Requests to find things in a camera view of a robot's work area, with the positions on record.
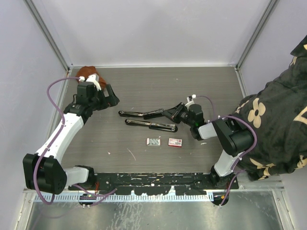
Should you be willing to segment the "aluminium frame post right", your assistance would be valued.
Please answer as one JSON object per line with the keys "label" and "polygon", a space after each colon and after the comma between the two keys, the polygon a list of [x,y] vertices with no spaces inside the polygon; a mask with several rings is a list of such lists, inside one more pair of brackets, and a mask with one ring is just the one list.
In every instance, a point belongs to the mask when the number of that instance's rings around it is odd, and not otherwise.
{"label": "aluminium frame post right", "polygon": [[242,68],[247,56],[249,55],[250,51],[252,50],[253,46],[255,45],[257,39],[259,38],[262,30],[264,29],[268,19],[270,18],[271,14],[273,13],[274,9],[278,5],[279,0],[269,0],[267,6],[265,7],[247,45],[245,46],[242,55],[240,56],[235,68],[237,71],[240,71]]}

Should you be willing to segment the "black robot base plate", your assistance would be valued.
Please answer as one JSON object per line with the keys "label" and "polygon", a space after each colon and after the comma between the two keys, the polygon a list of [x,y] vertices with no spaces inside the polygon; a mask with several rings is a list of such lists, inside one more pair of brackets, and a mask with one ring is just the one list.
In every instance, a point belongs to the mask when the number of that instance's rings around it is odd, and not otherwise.
{"label": "black robot base plate", "polygon": [[81,184],[86,190],[98,189],[100,194],[116,189],[117,195],[141,196],[167,195],[173,188],[175,195],[205,195],[207,190],[226,190],[227,186],[214,187],[208,174],[203,172],[175,173],[98,173],[91,187]]}

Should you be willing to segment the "black stapler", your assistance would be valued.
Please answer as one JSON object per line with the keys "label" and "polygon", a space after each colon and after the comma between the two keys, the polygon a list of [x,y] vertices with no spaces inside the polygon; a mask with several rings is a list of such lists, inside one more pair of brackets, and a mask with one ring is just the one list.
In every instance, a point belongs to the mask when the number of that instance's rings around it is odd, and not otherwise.
{"label": "black stapler", "polygon": [[153,119],[158,117],[163,117],[164,109],[157,109],[150,112],[133,112],[133,111],[122,111],[120,110],[118,114],[121,117],[136,117],[136,118],[143,118],[145,120],[147,119]]}
{"label": "black stapler", "polygon": [[125,124],[128,126],[140,126],[140,127],[148,127],[152,130],[159,130],[165,132],[172,132],[176,133],[178,128],[174,124],[162,124],[157,122],[146,122],[146,121],[139,121],[133,119],[126,119]]}

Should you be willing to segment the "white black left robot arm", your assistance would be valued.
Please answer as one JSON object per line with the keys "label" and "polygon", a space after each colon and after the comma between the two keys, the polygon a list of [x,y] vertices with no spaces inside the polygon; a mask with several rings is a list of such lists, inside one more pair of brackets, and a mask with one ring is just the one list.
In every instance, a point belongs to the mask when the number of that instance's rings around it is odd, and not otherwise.
{"label": "white black left robot arm", "polygon": [[119,98],[110,84],[102,90],[90,81],[79,83],[72,103],[62,112],[61,122],[52,135],[35,154],[25,155],[23,168],[26,187],[55,195],[74,184],[79,184],[85,190],[94,188],[96,176],[92,167],[77,165],[63,169],[61,161],[72,139],[93,112],[118,103]]}

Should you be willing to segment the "black floral fleece garment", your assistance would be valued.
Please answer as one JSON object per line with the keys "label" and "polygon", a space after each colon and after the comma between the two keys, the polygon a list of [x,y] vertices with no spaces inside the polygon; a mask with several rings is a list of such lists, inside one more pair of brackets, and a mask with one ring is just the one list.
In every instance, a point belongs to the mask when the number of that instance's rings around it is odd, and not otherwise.
{"label": "black floral fleece garment", "polygon": [[237,164],[251,181],[293,173],[307,164],[307,40],[291,52],[292,62],[232,113],[247,122],[257,144]]}

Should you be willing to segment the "orange-brown cloth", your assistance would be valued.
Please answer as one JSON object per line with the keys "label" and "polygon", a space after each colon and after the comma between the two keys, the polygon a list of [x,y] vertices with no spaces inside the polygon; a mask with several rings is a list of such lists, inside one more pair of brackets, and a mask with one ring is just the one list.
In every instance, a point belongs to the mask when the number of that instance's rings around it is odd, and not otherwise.
{"label": "orange-brown cloth", "polygon": [[104,89],[106,87],[106,81],[99,75],[98,71],[94,66],[83,66],[80,68],[80,70],[75,75],[78,82],[80,82],[80,79],[84,81],[88,81],[90,79],[90,82],[93,82],[95,86],[99,89]]}

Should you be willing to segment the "aluminium frame post left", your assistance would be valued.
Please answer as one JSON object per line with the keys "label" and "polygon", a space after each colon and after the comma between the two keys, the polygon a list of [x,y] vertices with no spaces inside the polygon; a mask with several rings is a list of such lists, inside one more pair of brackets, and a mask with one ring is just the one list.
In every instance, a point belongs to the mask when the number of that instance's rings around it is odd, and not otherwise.
{"label": "aluminium frame post left", "polygon": [[64,69],[67,72],[70,71],[71,66],[65,60],[63,54],[61,53],[59,46],[56,44],[56,41],[54,40],[50,30],[48,29],[48,26],[46,25],[43,17],[41,16],[40,12],[38,11],[37,7],[35,6],[35,3],[32,0],[24,0],[24,3],[26,4],[27,8],[29,9],[32,17],[34,18],[35,22],[37,23],[38,27],[40,28],[42,34],[44,35],[44,37],[47,40],[48,44],[50,45],[51,49],[53,50],[55,56],[60,61],[61,65],[64,67]]}

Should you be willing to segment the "aluminium frame post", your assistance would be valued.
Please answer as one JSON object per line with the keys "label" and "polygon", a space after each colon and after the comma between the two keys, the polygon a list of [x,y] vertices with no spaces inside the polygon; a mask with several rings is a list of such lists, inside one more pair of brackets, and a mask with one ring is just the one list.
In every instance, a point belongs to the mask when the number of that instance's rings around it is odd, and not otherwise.
{"label": "aluminium frame post", "polygon": [[257,39],[259,38],[262,30],[264,29],[268,19],[270,18],[271,14],[273,13],[274,9],[278,5],[279,0],[269,0],[267,6],[265,7],[247,45],[245,46],[242,55],[240,56],[235,68],[237,71],[240,71],[242,68],[247,56],[249,55],[250,51],[252,50],[253,46],[255,45]]}
{"label": "aluminium frame post", "polygon": [[55,56],[60,61],[61,65],[64,67],[64,69],[67,72],[70,71],[71,66],[65,60],[63,54],[61,53],[59,46],[56,44],[56,41],[54,40],[50,30],[48,29],[48,26],[46,25],[43,17],[41,16],[40,12],[38,11],[37,7],[35,6],[35,3],[32,0],[24,0],[24,3],[26,4],[27,8],[29,9],[32,17],[34,18],[35,22],[37,23],[38,27],[40,28],[42,34],[44,35],[44,37],[47,40],[48,44],[50,45],[51,49],[53,50]]}

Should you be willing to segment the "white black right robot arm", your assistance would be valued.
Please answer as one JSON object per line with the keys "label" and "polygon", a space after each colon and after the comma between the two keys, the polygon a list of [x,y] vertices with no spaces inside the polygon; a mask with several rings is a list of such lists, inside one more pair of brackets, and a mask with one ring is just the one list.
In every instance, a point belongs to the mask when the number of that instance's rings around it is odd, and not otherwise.
{"label": "white black right robot arm", "polygon": [[234,177],[234,169],[249,151],[257,144],[257,135],[253,128],[237,116],[227,115],[214,121],[205,121],[199,104],[177,106],[164,110],[163,115],[172,122],[184,123],[196,140],[218,138],[222,153],[212,166],[209,178],[214,188],[226,186]]}

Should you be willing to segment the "aluminium front rail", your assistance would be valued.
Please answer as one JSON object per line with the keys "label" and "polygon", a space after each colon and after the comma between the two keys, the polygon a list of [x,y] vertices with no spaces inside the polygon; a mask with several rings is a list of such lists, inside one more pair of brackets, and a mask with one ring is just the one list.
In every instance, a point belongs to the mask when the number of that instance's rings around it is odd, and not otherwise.
{"label": "aluminium front rail", "polygon": [[[36,192],[36,190],[35,189],[28,189],[28,188],[24,188],[23,189],[23,192],[24,193],[32,193],[32,192]],[[44,191],[44,190],[41,190],[40,191],[41,193],[52,193],[52,191],[50,190],[46,190],[46,191]],[[69,189],[66,187],[66,188],[64,188],[62,191],[60,191],[60,193],[65,193],[65,192],[69,192]]]}

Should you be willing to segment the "red white staple box sleeve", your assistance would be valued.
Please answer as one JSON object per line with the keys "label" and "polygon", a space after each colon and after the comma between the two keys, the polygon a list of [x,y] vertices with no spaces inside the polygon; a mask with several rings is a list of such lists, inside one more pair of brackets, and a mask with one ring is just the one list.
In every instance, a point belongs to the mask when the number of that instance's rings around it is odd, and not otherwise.
{"label": "red white staple box sleeve", "polygon": [[182,139],[169,138],[168,146],[181,148],[182,147]]}

